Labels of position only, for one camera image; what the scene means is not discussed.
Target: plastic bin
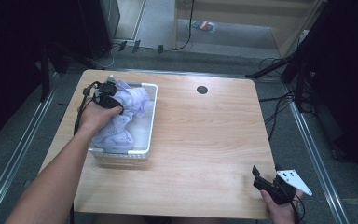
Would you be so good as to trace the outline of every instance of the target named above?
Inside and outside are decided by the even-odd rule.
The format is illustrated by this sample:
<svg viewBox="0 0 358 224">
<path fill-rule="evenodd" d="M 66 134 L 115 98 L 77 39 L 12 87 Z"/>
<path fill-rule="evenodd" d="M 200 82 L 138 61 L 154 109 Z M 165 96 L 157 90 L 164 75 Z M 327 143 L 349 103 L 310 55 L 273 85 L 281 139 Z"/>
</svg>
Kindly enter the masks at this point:
<svg viewBox="0 0 358 224">
<path fill-rule="evenodd" d="M 149 156 L 150 143 L 153 132 L 153 122 L 156 111 L 158 86 L 151 83 L 127 83 L 133 88 L 145 88 L 149 94 L 150 102 L 142 117 L 137 118 L 134 116 L 132 121 L 127 124 L 126 129 L 131 134 L 134 142 L 132 149 L 126 151 L 118 150 L 116 152 L 106 153 L 102 148 L 96 147 L 93 144 L 89 146 L 89 152 L 101 163 L 125 164 L 128 161 L 146 161 Z"/>
</svg>

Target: forearm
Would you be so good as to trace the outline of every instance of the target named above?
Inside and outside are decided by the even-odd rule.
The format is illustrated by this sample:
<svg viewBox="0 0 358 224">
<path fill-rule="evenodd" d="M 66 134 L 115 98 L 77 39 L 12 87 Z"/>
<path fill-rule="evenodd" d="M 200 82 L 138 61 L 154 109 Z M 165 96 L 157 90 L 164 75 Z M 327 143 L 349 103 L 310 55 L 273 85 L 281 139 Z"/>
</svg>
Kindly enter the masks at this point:
<svg viewBox="0 0 358 224">
<path fill-rule="evenodd" d="M 63 223 L 67 219 L 94 133 L 76 133 L 23 193 L 7 223 Z"/>
</svg>

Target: person's right hand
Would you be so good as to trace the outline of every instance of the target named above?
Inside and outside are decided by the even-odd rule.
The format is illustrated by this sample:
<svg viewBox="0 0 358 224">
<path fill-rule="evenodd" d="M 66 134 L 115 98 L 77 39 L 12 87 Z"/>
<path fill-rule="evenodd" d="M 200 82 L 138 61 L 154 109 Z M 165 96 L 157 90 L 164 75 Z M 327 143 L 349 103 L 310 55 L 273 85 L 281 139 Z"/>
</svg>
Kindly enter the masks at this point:
<svg viewBox="0 0 358 224">
<path fill-rule="evenodd" d="M 263 197 L 264 202 L 267 206 L 267 211 L 271 216 L 272 222 L 274 224 L 291 224 L 295 223 L 295 211 L 293 210 L 292 205 L 290 203 L 277 205 L 271 198 L 268 192 L 265 190 L 260 190 L 261 197 Z M 301 190 L 297 190 L 296 195 L 298 198 L 301 198 L 303 192 Z M 293 204 L 295 208 L 297 208 L 297 200 L 293 200 Z"/>
<path fill-rule="evenodd" d="M 111 109 L 102 108 L 88 98 L 83 108 L 79 129 L 86 129 L 94 135 L 100 131 L 113 116 L 119 114 L 122 109 L 121 106 L 116 106 Z"/>
</svg>

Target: light purple fabric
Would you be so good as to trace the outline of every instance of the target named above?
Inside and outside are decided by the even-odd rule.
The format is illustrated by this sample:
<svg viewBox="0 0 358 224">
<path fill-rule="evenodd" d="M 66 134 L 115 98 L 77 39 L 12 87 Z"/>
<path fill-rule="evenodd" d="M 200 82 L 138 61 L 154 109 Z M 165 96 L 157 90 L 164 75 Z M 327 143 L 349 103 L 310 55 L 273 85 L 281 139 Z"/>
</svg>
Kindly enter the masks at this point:
<svg viewBox="0 0 358 224">
<path fill-rule="evenodd" d="M 133 140 L 126 130 L 127 124 L 132 121 L 134 115 L 140 118 L 150 101 L 145 88 L 132 88 L 123 80 L 119 80 L 118 83 L 121 87 L 117 88 L 113 98 L 121 103 L 123 113 L 112 117 L 106 126 L 92 138 L 92 144 L 102 149 L 132 149 Z"/>
</svg>

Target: black stand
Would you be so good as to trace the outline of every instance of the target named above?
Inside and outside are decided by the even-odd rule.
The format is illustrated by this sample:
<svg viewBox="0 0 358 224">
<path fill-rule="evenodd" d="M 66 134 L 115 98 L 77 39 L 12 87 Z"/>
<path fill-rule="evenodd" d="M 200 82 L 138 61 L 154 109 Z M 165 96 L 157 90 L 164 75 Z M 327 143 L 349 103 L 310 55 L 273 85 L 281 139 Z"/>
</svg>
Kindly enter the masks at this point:
<svg viewBox="0 0 358 224">
<path fill-rule="evenodd" d="M 287 58 L 280 60 L 279 62 L 274 63 L 261 71 L 258 71 L 251 75 L 246 75 L 246 77 L 259 78 L 284 65 L 287 65 L 282 73 L 281 81 L 283 83 L 290 83 L 297 74 L 295 103 L 298 110 L 302 112 L 302 92 L 304 87 L 304 79 L 310 72 L 310 60 L 314 55 L 315 49 L 317 49 L 316 46 L 318 42 L 323 41 L 323 30 L 325 27 L 325 23 L 328 20 L 331 11 L 335 8 L 337 2 L 338 0 L 330 0 L 328 1 L 328 3 L 326 3 L 326 6 L 324 7 L 324 10 L 322 11 L 321 15 L 312 25 L 307 36 L 298 45 L 298 48 L 295 52 L 293 52 Z"/>
<path fill-rule="evenodd" d="M 51 64 L 54 66 L 55 70 L 59 73 L 66 73 L 68 69 L 68 64 L 65 59 L 62 57 L 62 54 L 68 55 L 71 58 L 75 59 L 79 63 L 84 64 L 88 69 L 96 69 L 95 64 L 87 61 L 85 58 L 73 53 L 71 50 L 67 49 L 61 44 L 52 43 L 42 47 L 42 57 L 41 57 L 41 70 L 42 70 L 42 96 L 40 101 L 45 101 L 48 93 L 50 92 L 50 74 L 48 70 L 48 61 L 51 61 Z"/>
</svg>

